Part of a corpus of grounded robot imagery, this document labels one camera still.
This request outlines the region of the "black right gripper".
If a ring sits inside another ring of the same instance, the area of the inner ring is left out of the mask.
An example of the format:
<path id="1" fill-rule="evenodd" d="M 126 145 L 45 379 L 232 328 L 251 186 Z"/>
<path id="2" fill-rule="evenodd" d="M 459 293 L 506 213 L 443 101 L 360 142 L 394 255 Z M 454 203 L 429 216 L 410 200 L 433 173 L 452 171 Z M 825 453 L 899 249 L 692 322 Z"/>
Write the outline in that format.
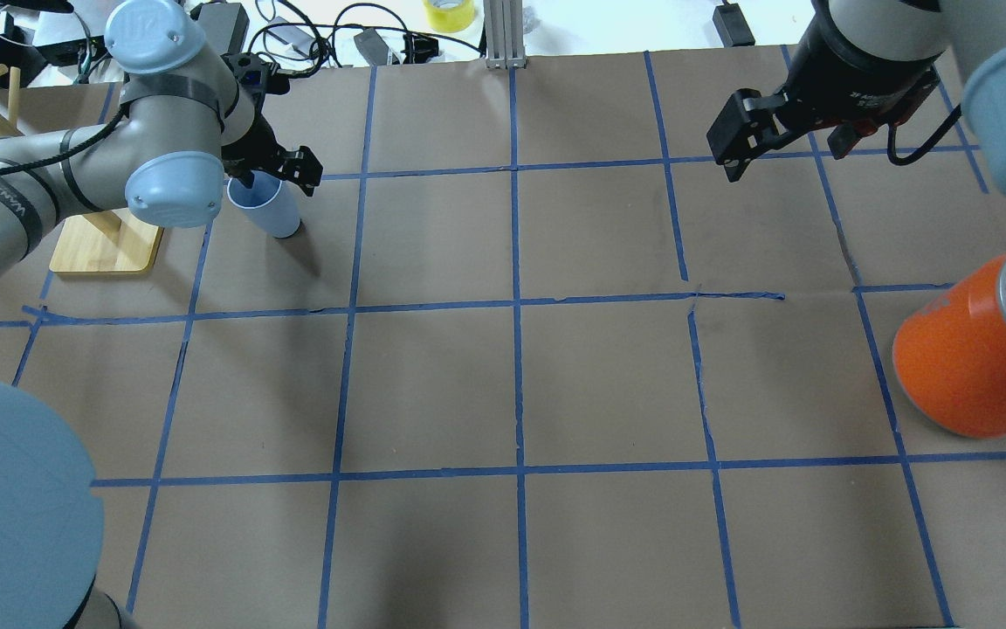
<path id="1" fill-rule="evenodd" d="M 738 183 L 747 167 L 768 151 L 782 149 L 797 139 L 793 130 L 780 127 L 777 113 L 789 104 L 784 91 L 763 95 L 758 89 L 734 91 L 706 133 L 712 159 L 724 168 L 730 183 Z M 874 135 L 870 122 L 843 122 L 828 135 L 834 160 L 846 158 L 865 138 Z"/>

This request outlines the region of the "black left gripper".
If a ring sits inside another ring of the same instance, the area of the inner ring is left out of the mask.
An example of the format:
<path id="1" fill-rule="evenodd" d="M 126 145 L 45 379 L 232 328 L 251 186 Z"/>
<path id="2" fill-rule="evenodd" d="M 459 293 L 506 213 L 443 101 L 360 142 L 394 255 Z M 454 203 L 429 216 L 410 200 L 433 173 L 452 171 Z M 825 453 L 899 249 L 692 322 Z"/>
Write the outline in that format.
<path id="1" fill-rule="evenodd" d="M 280 146 L 268 122 L 254 122 L 239 139 L 224 143 L 221 161 L 224 171 L 247 190 L 257 182 L 254 170 L 260 170 L 284 183 L 295 184 L 304 195 L 314 195 L 324 172 L 323 164 L 310 147 L 288 150 Z"/>

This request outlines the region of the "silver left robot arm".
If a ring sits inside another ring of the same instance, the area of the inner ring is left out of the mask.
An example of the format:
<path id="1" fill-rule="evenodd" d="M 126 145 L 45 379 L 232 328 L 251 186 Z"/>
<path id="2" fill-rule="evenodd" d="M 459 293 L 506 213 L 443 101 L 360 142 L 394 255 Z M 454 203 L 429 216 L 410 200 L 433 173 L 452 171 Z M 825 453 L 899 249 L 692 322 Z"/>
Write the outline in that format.
<path id="1" fill-rule="evenodd" d="M 172 1 L 124 1 L 107 50 L 124 69 L 112 120 L 0 136 L 0 276 L 67 218 L 129 210 L 163 228 L 205 226 L 224 180 L 271 176 L 312 195 L 322 163 L 287 150 L 236 59 Z M 95 580 L 105 527 L 94 465 L 48 405 L 0 382 L 0 628 L 132 628 Z"/>

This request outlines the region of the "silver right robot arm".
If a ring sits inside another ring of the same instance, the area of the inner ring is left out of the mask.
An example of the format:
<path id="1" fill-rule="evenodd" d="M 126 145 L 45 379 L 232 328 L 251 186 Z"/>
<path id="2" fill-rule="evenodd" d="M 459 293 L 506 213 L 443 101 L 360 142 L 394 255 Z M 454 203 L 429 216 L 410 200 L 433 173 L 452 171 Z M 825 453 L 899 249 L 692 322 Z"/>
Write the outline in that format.
<path id="1" fill-rule="evenodd" d="M 910 166 L 963 121 L 1006 196 L 1006 1 L 815 1 L 814 15 L 775 91 L 742 88 L 727 97 L 706 133 L 729 182 L 749 164 L 800 136 L 828 130 L 836 160 L 887 131 L 887 158 Z M 901 125 L 937 88 L 937 61 L 953 53 L 961 104 L 909 155 Z"/>

